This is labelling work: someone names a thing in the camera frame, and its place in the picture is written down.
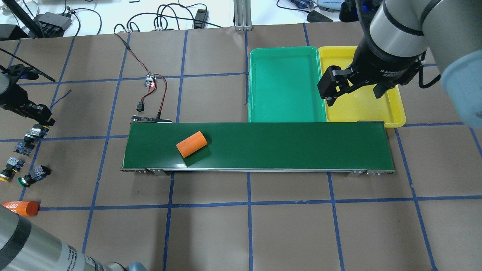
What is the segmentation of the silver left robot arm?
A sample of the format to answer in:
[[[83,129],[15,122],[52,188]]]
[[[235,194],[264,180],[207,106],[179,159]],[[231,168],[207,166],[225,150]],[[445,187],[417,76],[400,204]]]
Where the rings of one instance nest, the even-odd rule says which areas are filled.
[[[22,64],[1,67],[1,107],[37,122],[16,147],[16,152],[23,155],[29,155],[35,142],[45,137],[55,123],[50,109],[29,100],[27,92],[17,84],[19,79],[35,80],[40,75],[45,76],[36,67]],[[128,266],[100,263],[5,206],[1,206],[0,248],[2,271],[146,270],[137,261]]]

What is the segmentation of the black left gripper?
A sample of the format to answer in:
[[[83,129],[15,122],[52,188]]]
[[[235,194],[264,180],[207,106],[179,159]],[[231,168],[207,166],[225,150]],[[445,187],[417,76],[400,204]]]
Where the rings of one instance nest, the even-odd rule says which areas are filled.
[[[32,67],[17,64],[6,68],[1,66],[0,105],[14,113],[26,113],[27,117],[40,125],[53,126],[55,119],[50,109],[43,104],[35,104],[29,100],[28,93],[18,85],[19,79],[38,79]]]

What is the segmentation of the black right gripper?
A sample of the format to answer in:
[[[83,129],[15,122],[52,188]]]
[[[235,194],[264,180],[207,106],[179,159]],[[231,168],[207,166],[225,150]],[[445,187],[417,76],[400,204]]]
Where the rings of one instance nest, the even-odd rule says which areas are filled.
[[[422,68],[418,56],[399,57],[379,48],[372,38],[364,36],[347,69],[329,66],[318,82],[320,97],[331,107],[343,94],[355,91],[355,84],[368,82],[373,85],[376,99],[396,85],[408,84]]]

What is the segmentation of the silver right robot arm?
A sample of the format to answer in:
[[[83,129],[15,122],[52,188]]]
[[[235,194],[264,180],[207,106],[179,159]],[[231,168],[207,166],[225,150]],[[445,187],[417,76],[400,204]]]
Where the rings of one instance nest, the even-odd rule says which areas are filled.
[[[430,50],[440,82],[460,120],[482,127],[481,1],[476,0],[353,0],[364,36],[352,63],[331,65],[318,91],[332,106],[343,94],[373,85],[381,98],[397,85],[423,76],[422,56]]]

